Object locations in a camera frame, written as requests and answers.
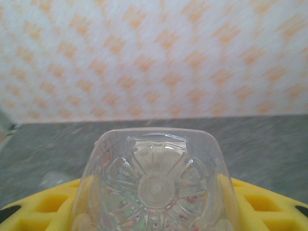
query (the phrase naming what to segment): orange pattern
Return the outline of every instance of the orange pattern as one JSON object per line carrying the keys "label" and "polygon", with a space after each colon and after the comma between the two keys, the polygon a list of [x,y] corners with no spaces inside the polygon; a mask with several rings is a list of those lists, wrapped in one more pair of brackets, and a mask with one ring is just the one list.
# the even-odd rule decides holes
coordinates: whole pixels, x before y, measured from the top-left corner
{"label": "orange pattern", "polygon": [[0,108],[25,123],[307,113],[307,12],[304,0],[6,1]]}

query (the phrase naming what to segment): gray surface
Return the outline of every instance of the gray surface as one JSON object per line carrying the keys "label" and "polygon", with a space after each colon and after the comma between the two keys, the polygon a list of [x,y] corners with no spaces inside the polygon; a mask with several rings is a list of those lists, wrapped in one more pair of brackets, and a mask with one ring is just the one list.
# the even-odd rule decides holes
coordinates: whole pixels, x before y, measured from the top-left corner
{"label": "gray surface", "polygon": [[22,125],[0,153],[0,207],[42,190],[50,171],[80,178],[94,143],[130,127],[204,130],[232,177],[308,203],[308,116]]}

